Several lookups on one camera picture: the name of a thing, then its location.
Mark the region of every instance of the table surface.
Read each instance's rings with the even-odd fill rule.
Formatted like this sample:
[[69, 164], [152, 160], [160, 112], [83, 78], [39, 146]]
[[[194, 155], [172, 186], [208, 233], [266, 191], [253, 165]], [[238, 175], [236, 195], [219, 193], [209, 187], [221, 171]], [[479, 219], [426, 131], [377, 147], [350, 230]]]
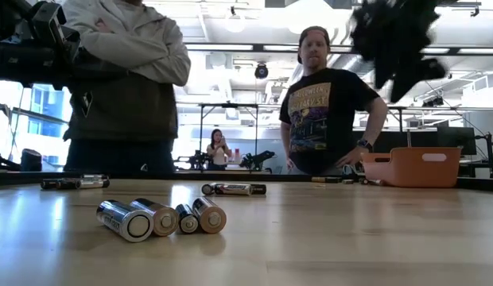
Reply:
[[0, 286], [493, 285], [493, 194], [268, 183], [214, 197], [219, 234], [129, 243], [95, 217], [105, 199], [175, 207], [203, 182], [112, 180], [108, 189], [0, 187]]

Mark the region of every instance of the hoodie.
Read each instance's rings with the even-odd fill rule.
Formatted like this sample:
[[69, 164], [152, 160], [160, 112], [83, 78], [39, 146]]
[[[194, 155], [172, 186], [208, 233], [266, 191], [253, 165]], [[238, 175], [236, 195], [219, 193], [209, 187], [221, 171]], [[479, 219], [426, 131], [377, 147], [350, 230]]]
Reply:
[[[160, 141], [177, 137], [173, 84], [184, 86], [188, 51], [174, 20], [122, 0], [67, 0], [66, 26], [93, 56], [130, 70], [93, 89], [87, 117], [74, 112], [64, 139]], [[110, 32], [100, 32], [97, 23]]]

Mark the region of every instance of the graphic t-shirt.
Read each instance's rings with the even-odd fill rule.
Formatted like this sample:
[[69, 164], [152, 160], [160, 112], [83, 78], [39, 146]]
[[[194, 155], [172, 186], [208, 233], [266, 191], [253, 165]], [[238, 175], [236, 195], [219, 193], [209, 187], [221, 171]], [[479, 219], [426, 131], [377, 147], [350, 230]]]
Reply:
[[332, 167], [355, 147], [355, 111], [376, 98], [350, 71], [325, 68], [301, 78], [287, 91], [280, 110], [280, 120], [291, 125], [289, 158], [308, 174]]

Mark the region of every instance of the person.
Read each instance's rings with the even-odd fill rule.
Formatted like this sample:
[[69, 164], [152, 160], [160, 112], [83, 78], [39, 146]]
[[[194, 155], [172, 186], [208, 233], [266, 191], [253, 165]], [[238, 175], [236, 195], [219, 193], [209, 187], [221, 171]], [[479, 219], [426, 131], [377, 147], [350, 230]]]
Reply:
[[232, 156], [232, 150], [229, 149], [225, 142], [225, 137], [222, 136], [220, 129], [215, 129], [212, 132], [212, 143], [206, 148], [209, 156], [213, 158], [209, 162], [208, 170], [210, 171], [225, 171], [227, 161], [225, 155], [229, 158]]
[[[327, 68], [330, 40], [326, 29], [312, 26], [299, 40], [302, 78], [292, 85], [281, 110], [281, 139], [290, 174], [340, 175], [369, 152], [384, 125], [387, 106], [356, 74]], [[363, 138], [356, 143], [356, 110], [369, 113]]]
[[191, 66], [176, 22], [142, 0], [67, 0], [63, 11], [89, 53], [130, 71], [92, 90], [86, 118], [72, 114], [65, 170], [172, 172], [173, 84], [184, 86]]

